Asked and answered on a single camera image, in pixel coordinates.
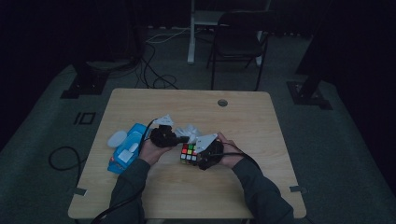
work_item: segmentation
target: black chair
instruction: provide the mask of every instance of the black chair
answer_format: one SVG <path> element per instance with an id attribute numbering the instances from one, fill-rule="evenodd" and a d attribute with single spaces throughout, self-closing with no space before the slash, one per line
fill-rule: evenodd
<path id="1" fill-rule="evenodd" d="M 206 64 L 208 68 L 212 62 L 211 90 L 215 82 L 216 62 L 247 62 L 247 68 L 252 61 L 262 56 L 256 91 L 262 77 L 268 38 L 276 32 L 276 28 L 274 11 L 225 12 L 215 28 L 212 50 Z"/>

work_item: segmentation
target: colorful cube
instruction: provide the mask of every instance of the colorful cube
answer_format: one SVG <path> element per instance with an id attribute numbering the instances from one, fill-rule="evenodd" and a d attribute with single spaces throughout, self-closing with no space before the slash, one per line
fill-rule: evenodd
<path id="1" fill-rule="evenodd" d="M 183 144 L 180 154 L 181 163 L 196 165 L 198 163 L 198 155 L 195 153 L 195 149 L 195 144 Z"/>

